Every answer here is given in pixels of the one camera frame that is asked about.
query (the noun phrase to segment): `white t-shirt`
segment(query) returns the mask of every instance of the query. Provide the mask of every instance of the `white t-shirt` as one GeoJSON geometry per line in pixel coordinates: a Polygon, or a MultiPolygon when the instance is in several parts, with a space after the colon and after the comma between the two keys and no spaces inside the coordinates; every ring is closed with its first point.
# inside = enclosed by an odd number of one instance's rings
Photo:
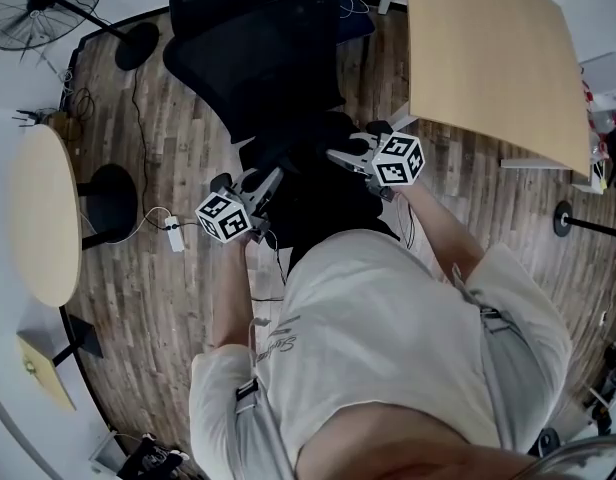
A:
{"type": "MultiPolygon", "coordinates": [[[[511,294],[514,303],[497,309],[526,321],[552,370],[547,419],[571,350],[557,310],[504,245],[486,253],[466,287],[486,298],[491,289],[511,294]]],[[[311,249],[289,276],[280,323],[256,363],[290,464],[337,410],[366,402],[416,409],[472,444],[499,446],[481,333],[479,308],[434,280],[392,238],[347,231],[311,249]]],[[[235,389],[250,378],[250,354],[240,345],[193,361],[191,442],[212,480],[233,478],[226,432],[235,389]]]]}

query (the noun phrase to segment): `person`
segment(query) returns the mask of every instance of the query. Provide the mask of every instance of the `person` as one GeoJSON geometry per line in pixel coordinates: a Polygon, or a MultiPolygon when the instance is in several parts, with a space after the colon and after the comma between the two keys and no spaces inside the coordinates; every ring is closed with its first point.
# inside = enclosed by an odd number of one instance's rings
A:
{"type": "MultiPolygon", "coordinates": [[[[327,238],[317,234],[320,241],[293,258],[280,323],[254,355],[293,475],[513,478],[534,460],[526,453],[563,388],[568,330],[505,245],[485,252],[423,182],[395,188],[445,275],[456,281],[460,274],[465,290],[524,321],[547,365],[533,386],[545,395],[542,405],[530,408],[540,421],[517,449],[501,449],[482,364],[479,308],[433,279],[389,231],[347,225],[327,238]]],[[[251,478],[238,471],[229,449],[235,392],[252,378],[247,241],[223,247],[215,349],[192,363],[191,445],[212,480],[251,478]]]]}
{"type": "Polygon", "coordinates": [[[126,459],[117,472],[121,480],[168,480],[188,454],[179,450],[166,450],[156,444],[156,438],[146,433],[137,449],[126,459]]]}

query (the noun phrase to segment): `bag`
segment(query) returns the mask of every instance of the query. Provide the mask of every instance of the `bag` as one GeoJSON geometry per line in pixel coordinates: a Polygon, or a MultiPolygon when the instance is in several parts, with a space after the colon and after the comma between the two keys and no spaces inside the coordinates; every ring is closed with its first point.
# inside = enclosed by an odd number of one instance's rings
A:
{"type": "MultiPolygon", "coordinates": [[[[484,376],[501,447],[526,453],[536,438],[532,431],[545,423],[535,408],[549,403],[549,395],[541,389],[546,385],[547,366],[525,322],[480,303],[464,286],[456,265],[453,277],[464,299],[480,309],[484,376]]],[[[279,425],[257,378],[237,390],[235,416],[235,435],[228,436],[235,478],[294,480],[279,425]]]]}

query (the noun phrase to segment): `wooden floor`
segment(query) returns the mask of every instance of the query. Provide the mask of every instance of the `wooden floor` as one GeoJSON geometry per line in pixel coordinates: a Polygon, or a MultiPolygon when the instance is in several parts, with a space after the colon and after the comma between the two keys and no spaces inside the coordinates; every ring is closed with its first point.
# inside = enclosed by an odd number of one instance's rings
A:
{"type": "MultiPolygon", "coordinates": [[[[344,111],[360,126],[388,117],[404,103],[408,87],[406,15],[392,11],[372,18],[377,31],[364,69],[360,41],[339,50],[344,111]]],[[[223,171],[238,174],[239,163],[218,118],[166,71],[161,50],[172,34],[169,19],[153,20],[162,37],[158,51],[140,68],[137,91],[149,149],[146,205],[165,206],[180,220],[192,221],[209,181],[223,171]]],[[[76,144],[75,169],[78,179],[87,181],[102,164],[118,163],[141,192],[133,73],[116,69],[116,45],[115,38],[99,36],[78,58],[75,87],[90,89],[96,111],[76,144]]],[[[474,133],[430,122],[415,123],[408,131],[423,139],[423,177],[435,194],[484,247],[507,243],[563,312],[575,352],[556,421],[558,428],[572,427],[572,414],[579,411],[568,402],[583,396],[608,329],[616,323],[616,239],[579,229],[559,239],[551,218],[557,202],[568,199],[577,217],[616,227],[616,190],[603,197],[584,195],[568,185],[564,173],[502,170],[500,157],[522,152],[474,133]],[[605,330],[598,328],[604,311],[605,330]]],[[[394,208],[386,218],[396,226],[394,208]]],[[[159,210],[152,217],[163,222],[165,214],[159,210]]],[[[183,231],[184,253],[173,253],[166,234],[149,225],[123,244],[86,251],[79,289],[67,308],[97,328],[105,358],[82,358],[112,424],[129,434],[151,431],[165,444],[189,450],[189,368],[194,355],[212,343],[211,293],[219,247],[196,226],[183,231]]],[[[413,252],[441,278],[419,227],[413,252]]],[[[248,260],[253,296],[283,295],[273,252],[252,246],[248,260]]],[[[257,311],[275,318],[279,306],[261,303],[257,311]]]]}

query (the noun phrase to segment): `electric fan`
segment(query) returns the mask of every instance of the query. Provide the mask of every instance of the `electric fan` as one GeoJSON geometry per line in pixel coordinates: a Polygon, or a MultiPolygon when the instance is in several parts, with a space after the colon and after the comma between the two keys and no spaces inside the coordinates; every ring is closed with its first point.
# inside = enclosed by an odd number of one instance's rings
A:
{"type": "Polygon", "coordinates": [[[115,55],[120,69],[141,66],[157,46],[157,26],[140,23],[123,34],[91,15],[97,3],[99,0],[0,0],[0,49],[37,48],[88,20],[121,40],[115,55]]]}

